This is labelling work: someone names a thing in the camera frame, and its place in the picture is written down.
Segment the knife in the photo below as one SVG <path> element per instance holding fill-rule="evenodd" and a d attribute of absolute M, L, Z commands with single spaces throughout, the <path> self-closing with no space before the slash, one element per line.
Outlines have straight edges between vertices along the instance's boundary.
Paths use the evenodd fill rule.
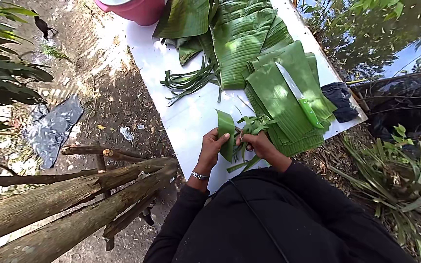
<path fill-rule="evenodd" d="M 277 68 L 279 69 L 280 73 L 284 77 L 285 82 L 287 82 L 287 85 L 289 86 L 290 90 L 292 91 L 293 95 L 297 99 L 298 103 L 301 106 L 301 109 L 305 113 L 306 117 L 308 118 L 308 121 L 316 127 L 322 129 L 323 126 L 319 123 L 318 117 L 316 117 L 316 114 L 314 113 L 313 109 L 311 108 L 310 104 L 308 103 L 308 100 L 305 99 L 303 94 L 301 93 L 300 89 L 295 84 L 295 81 L 293 81 L 292 77 L 290 76 L 289 72 L 279 63 L 275 62 L 277 65 Z"/>

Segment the water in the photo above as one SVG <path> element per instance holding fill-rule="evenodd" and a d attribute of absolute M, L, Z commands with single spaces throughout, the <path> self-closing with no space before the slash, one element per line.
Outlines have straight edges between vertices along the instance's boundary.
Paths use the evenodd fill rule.
<path fill-rule="evenodd" d="M 352 14 L 348 10 L 353 2 L 320 0 L 314 12 L 302 14 L 339 74 L 352 81 L 421 71 L 421 0 L 401 0 L 402 15 L 387 21 L 389 12 L 379 8 Z M 305 4 L 316 6 L 314 0 Z"/>

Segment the dirt ground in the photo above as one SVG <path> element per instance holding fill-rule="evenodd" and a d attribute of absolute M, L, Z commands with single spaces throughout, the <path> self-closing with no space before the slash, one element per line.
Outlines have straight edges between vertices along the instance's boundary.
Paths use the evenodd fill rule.
<path fill-rule="evenodd" d="M 99 141 L 105 146 L 140 152 L 147 158 L 174 156 L 160 116 L 141 79 L 139 69 L 123 41 L 124 36 L 121 32 L 104 30 L 104 25 L 112 20 L 109 14 L 102 13 L 93 1 L 16 0 L 13 2 L 36 10 L 41 18 L 57 29 L 59 34 L 54 37 L 50 34 L 48 44 L 60 47 L 73 60 L 73 63 L 70 63 L 40 53 L 24 57 L 30 62 L 51 66 L 49 71 L 54 76 L 54 81 L 33 85 L 34 89 L 44 95 L 50 107 L 71 94 L 78 94 L 81 98 L 85 112 L 73 128 L 67 144 L 89 144 Z M 33 23 L 19 27 L 17 33 L 34 43 L 15 47 L 15 50 L 21 53 L 41 50 L 41 44 L 45 43 L 42 33 Z M 138 130 L 138 125 L 144 125 L 144 129 Z M 119 132 L 120 127 L 126 126 L 134 133 L 133 141 L 125 140 Z M 365 125 L 358 125 L 347 133 L 365 143 L 371 141 Z M 356 170 L 346 151 L 343 150 L 340 136 L 327 140 L 317 149 L 299 154 L 296 159 L 349 194 L 352 190 L 351 185 L 326 169 L 323 155 L 327 155 L 332 164 L 341 166 L 346 173 Z M 108 164 L 118 167 L 125 165 L 115 161 L 109 161 Z M 55 167 L 42 173 L 63 174 L 92 168 L 95 168 L 93 156 L 60 155 Z M 183 176 L 179 175 L 175 182 L 160 192 L 152 209 L 154 226 L 149 226 L 140 218 L 136 218 L 116 236 L 115 248 L 109 252 L 105 252 L 105 242 L 101 237 L 103 229 L 100 229 L 55 262 L 142 262 L 154 236 L 173 206 L 183 180 Z"/>

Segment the person's right hand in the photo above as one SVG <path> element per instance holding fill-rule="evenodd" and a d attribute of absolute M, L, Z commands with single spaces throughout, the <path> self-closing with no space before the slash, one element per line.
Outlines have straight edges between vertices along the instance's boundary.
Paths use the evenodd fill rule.
<path fill-rule="evenodd" d="M 269 141 L 269 138 L 266 136 L 264 131 L 260 131 L 258 135 L 244 134 L 243 138 L 238 135 L 237 137 L 237 146 L 243 142 L 248 142 L 247 150 L 254 152 L 261 159 L 266 159 L 274 153 L 278 152 L 276 147 Z"/>
<path fill-rule="evenodd" d="M 254 149 L 254 152 L 259 158 L 268 161 L 268 163 L 281 173 L 285 172 L 290 164 L 292 164 L 292 160 L 280 153 L 271 141 L 269 141 L 264 131 L 260 131 L 258 135 L 244 134 L 243 137 L 238 135 L 236 141 L 237 146 L 242 142 L 248 142 L 247 150 L 251 151 Z"/>

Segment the hand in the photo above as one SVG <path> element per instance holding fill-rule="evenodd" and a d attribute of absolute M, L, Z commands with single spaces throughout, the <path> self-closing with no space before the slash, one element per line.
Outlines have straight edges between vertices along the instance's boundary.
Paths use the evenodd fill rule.
<path fill-rule="evenodd" d="M 238 135 L 236 142 L 237 146 L 243 142 L 248 142 L 246 149 L 248 151 L 254 149 L 256 155 L 261 159 L 267 159 L 271 155 L 274 155 L 275 152 L 278 152 L 276 147 L 269 141 L 264 131 L 260 131 L 258 135 L 244 134 L 243 138 L 241 138 L 241 135 Z"/>
<path fill-rule="evenodd" d="M 290 164 L 292 164 L 292 160 L 280 153 L 271 141 L 269 141 L 264 131 L 260 131 L 258 135 L 244 134 L 243 137 L 238 135 L 237 146 L 242 142 L 248 142 L 246 146 L 247 150 L 251 151 L 254 149 L 254 152 L 259 158 L 268 161 L 268 163 L 281 173 L 285 172 Z"/>
<path fill-rule="evenodd" d="M 228 141 L 230 134 L 226 133 L 218 138 L 219 129 L 213 128 L 202 137 L 201 153 L 194 171 L 203 176 L 210 176 L 211 170 L 217 164 L 217 157 L 222 145 Z"/>

